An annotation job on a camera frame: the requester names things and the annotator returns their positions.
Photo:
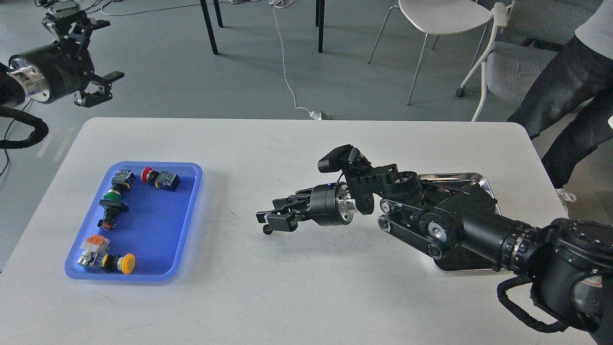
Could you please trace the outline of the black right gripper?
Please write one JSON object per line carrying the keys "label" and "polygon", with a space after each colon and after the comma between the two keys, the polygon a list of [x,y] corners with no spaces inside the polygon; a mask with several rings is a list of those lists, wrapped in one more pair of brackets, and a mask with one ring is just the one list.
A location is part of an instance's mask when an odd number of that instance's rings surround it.
{"label": "black right gripper", "polygon": [[256,212],[256,218],[274,231],[293,232],[298,223],[313,220],[320,226],[350,224],[355,204],[346,184],[322,184],[313,189],[302,189],[286,198],[273,200],[273,207],[301,203],[308,207],[306,214],[295,209],[275,209]]}

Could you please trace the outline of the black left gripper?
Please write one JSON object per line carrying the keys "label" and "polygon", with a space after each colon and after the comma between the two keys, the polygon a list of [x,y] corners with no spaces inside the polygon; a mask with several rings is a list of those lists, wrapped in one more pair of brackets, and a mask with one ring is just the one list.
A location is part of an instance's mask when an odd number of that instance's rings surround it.
{"label": "black left gripper", "polygon": [[[92,32],[110,26],[110,22],[89,18],[85,11],[64,11],[46,13],[42,25],[57,42],[9,58],[8,75],[18,81],[25,96],[50,104],[78,91],[74,104],[86,108],[111,100],[114,81],[125,73],[97,76],[87,50]],[[89,83],[98,87],[96,92],[85,92]]]}

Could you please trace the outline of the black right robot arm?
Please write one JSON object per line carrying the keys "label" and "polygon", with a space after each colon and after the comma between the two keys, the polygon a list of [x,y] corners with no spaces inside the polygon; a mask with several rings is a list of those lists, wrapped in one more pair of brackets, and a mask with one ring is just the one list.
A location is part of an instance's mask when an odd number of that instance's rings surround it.
{"label": "black right robot arm", "polygon": [[378,195],[381,230],[435,260],[458,247],[515,274],[497,286],[499,302],[519,321],[543,333],[569,327],[612,343],[612,227],[557,218],[541,228],[495,212],[496,199],[479,185],[444,186],[396,164],[374,167],[345,145],[319,160],[337,181],[273,200],[256,214],[265,234],[292,232],[300,221],[348,225],[354,213],[372,214]]}

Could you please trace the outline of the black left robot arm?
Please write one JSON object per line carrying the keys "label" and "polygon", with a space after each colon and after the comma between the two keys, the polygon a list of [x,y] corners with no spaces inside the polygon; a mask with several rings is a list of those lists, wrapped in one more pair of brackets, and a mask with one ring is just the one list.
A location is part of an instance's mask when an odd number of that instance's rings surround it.
{"label": "black left robot arm", "polygon": [[50,104],[74,93],[76,105],[94,107],[111,100],[112,83],[124,77],[119,71],[97,76],[88,51],[92,33],[109,26],[109,21],[88,18],[83,10],[70,10],[48,13],[42,24],[55,35],[55,41],[17,53],[1,66],[1,116],[33,127],[27,139],[2,140],[2,149],[31,147],[48,135],[42,119],[17,109],[24,101]]}

